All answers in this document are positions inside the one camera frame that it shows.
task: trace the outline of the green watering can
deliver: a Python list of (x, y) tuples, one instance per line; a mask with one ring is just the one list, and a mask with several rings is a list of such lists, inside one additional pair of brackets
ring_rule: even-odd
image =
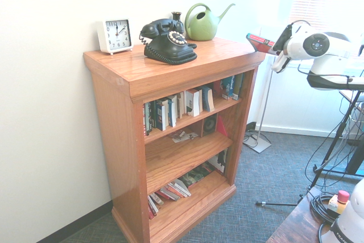
[[(191, 11), (199, 6), (204, 6), (205, 11), (196, 14), (187, 24)], [(235, 4), (231, 4), (219, 17), (215, 17), (210, 8), (203, 3), (193, 5), (187, 12), (184, 26), (186, 26), (186, 32), (192, 40), (196, 41), (208, 41), (212, 40), (217, 32), (217, 26), (226, 12)]]

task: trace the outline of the window blinds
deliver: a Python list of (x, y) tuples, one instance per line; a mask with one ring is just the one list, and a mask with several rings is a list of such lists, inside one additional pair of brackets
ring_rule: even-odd
[(364, 0), (293, 0), (289, 22), (307, 20), (319, 31), (340, 32), (353, 43), (352, 59), (364, 61), (364, 53), (357, 57), (364, 32)]

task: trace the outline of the floor lamp base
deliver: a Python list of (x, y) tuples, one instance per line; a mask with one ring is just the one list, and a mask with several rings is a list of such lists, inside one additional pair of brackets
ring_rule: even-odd
[(258, 138), (256, 135), (249, 136), (249, 139), (243, 142), (255, 152), (261, 153), (265, 149), (271, 146), (271, 144), (262, 138)]

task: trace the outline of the wooden bookshelf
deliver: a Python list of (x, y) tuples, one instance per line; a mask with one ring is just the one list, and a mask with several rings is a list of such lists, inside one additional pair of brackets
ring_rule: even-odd
[(189, 190), (190, 197), (178, 201), (163, 199), (164, 204), (159, 207), (158, 215), (149, 222), (151, 242), (168, 242), (170, 237), (183, 234), (185, 227), (193, 224), (192, 220), (213, 211), (234, 194), (236, 187), (214, 171)]
[(184, 128), (188, 125), (191, 125), (197, 121), (200, 121), (206, 117), (209, 117), (215, 113), (218, 113), (226, 108), (229, 108), (235, 104), (239, 104), (241, 102), (241, 98), (239, 98), (239, 100), (226, 100), (222, 97), (214, 97), (214, 106), (215, 106), (215, 110), (211, 111), (211, 112), (207, 112), (206, 110), (202, 111), (202, 113), (200, 113), (200, 115), (196, 116), (196, 117), (192, 117), (189, 115), (183, 115), (182, 119), (177, 119), (177, 123), (175, 127), (171, 127), (168, 126), (165, 131), (160, 131), (158, 128), (153, 129), (152, 132), (150, 132), (149, 136), (145, 136), (144, 137), (144, 142), (145, 144), (150, 143), (162, 136), (165, 136), (169, 133), (172, 133), (176, 130), (179, 130), (181, 128)]
[[(214, 38), (196, 42), (198, 58), (167, 65), (143, 55), (144, 46), (108, 55), (85, 52), (92, 73), (98, 119), (107, 165), (113, 217), (129, 242), (176, 242), (235, 192), (235, 175), (258, 65), (264, 54), (252, 46)], [(214, 98), (215, 111), (184, 115), (176, 127), (143, 135), (143, 104), (225, 77), (244, 73), (239, 100)], [(215, 132), (181, 143), (167, 134), (198, 129), (218, 113), (227, 137)], [(212, 172), (191, 187), (191, 197), (166, 201), (148, 219), (148, 194), (228, 149), (224, 175)]]
[(166, 136), (146, 145), (147, 193), (161, 189), (232, 144), (231, 139), (214, 132), (178, 143)]

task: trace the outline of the bookshelf top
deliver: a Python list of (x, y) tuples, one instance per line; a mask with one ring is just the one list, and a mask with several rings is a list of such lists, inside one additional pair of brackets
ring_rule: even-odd
[(249, 44), (214, 38), (192, 41), (197, 59), (182, 65), (168, 65), (144, 56), (144, 45), (114, 55), (101, 51), (84, 53), (86, 65), (133, 101), (147, 102), (186, 88), (206, 84), (254, 69), (265, 53), (254, 52)]

